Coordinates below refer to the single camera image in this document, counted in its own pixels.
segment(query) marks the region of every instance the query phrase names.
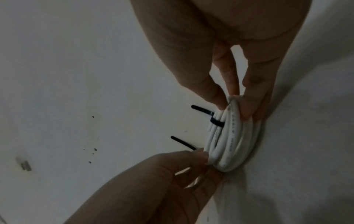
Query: cable coil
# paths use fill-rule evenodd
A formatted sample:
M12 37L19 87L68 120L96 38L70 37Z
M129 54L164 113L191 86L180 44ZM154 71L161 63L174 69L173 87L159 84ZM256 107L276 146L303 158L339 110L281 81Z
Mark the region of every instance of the cable coil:
M239 101L242 96L229 96L229 105L224 111L217 110L213 118L224 127L211 123L204 151L209 153L208 164L222 172L232 171L241 165L252 151L261 123L252 118L240 120Z

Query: white cable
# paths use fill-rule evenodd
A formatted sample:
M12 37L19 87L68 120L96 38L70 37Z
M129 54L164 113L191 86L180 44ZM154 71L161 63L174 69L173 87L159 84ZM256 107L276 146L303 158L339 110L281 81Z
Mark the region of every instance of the white cable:
M209 126L209 137L204 151L209 153L208 164L222 172L232 171L241 165L252 151L261 123L240 120L239 101L242 96L229 96L224 111L217 110L213 118L224 122L224 127Z

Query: white surface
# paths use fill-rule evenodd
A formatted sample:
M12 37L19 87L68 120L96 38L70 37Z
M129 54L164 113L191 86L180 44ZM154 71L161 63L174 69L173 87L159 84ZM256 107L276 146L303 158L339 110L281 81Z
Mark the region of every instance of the white surface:
M211 203L200 223L354 223L354 3L333 2L314 1L280 70L262 141L225 177L219 216ZM190 105L214 106L178 86L127 0L2 1L0 28L8 224L64 222L119 172L185 149L170 135L204 145L209 117ZM233 50L244 74L247 62Z

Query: hand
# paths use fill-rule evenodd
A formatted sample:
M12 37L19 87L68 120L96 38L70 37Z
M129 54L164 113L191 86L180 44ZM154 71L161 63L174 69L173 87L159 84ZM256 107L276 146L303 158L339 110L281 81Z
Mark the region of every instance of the hand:
M226 96L209 75L220 70L230 95L239 95L230 48L248 60L240 110L243 120L264 118L278 68L311 0L131 0L151 45L178 82L223 110Z
M202 150L150 157L110 180L66 224L195 223L223 176L207 161Z

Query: white wall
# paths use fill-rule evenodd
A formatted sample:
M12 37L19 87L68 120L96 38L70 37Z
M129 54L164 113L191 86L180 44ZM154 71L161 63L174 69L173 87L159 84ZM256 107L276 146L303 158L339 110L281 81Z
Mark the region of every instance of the white wall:
M177 84L127 0L0 4L0 215L8 224L63 223L124 169L185 149L171 135L203 146L208 116L190 105L213 105ZM262 141L226 176L219 215L211 203L200 223L354 223L345 213L354 207L353 6L314 1L280 70ZM233 51L243 75L247 62ZM212 75L223 85L215 68Z

